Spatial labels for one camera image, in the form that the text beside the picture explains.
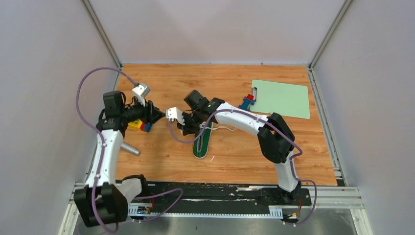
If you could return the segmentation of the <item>green canvas sneaker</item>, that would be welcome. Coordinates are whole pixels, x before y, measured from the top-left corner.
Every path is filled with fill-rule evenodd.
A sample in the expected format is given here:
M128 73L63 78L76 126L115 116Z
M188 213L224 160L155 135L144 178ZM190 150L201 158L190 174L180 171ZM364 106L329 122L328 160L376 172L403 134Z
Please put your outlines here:
M192 153L196 159L204 158L209 149L213 123L209 122L203 134L193 143Z

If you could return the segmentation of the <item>white shoelace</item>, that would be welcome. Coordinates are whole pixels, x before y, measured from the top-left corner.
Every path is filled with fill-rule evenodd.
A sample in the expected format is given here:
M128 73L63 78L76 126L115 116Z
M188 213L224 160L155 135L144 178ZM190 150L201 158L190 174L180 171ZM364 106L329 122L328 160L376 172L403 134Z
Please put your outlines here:
M226 127L226 126L218 126L218 127L206 127L206 129L208 129L208 130L218 130L218 129L226 129L226 130L229 130L229 131L235 131L236 130L236 128L234 127L233 129L231 129L231 128L229 128L229 127Z

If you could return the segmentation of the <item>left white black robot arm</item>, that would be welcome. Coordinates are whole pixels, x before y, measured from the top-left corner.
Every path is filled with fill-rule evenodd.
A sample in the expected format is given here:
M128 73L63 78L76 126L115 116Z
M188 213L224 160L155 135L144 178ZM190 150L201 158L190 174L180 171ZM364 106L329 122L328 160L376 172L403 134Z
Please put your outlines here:
M126 96L121 91L105 93L103 102L104 109L93 128L97 131L94 163L84 188L74 193L75 204L86 227L123 222L133 199L145 202L149 198L150 189L143 175L129 176L117 186L116 165L130 122L140 120L149 130L165 117L165 113L150 100L141 104L133 97L132 103L126 104Z

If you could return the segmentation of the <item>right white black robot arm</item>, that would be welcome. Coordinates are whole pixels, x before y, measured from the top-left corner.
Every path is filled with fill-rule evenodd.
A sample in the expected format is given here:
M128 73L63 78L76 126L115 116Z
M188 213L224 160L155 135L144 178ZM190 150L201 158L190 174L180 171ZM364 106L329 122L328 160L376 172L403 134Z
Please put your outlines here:
M213 122L233 126L257 137L262 155L275 166L281 201L290 205L298 200L301 182L296 177L291 161L294 149L298 146L294 143L293 132L281 115L254 114L222 99L208 100L197 90L189 93L184 101L190 107L190 113L178 108L169 108L166 113L169 122L176 121L184 136L195 134L195 139L198 139L208 124Z

